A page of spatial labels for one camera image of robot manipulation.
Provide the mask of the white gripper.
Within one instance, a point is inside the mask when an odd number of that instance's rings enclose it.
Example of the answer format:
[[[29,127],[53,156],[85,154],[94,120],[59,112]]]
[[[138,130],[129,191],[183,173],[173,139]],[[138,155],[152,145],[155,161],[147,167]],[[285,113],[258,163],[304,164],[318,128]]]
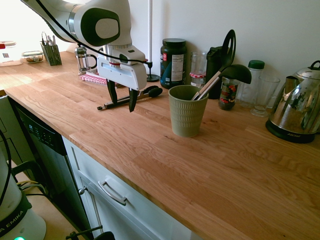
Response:
[[[143,64],[121,63],[119,66],[112,66],[104,56],[98,55],[97,72],[101,77],[107,79],[107,88],[113,104],[118,103],[115,83],[130,88],[129,111],[133,112],[138,99],[138,91],[147,85],[147,73]]]

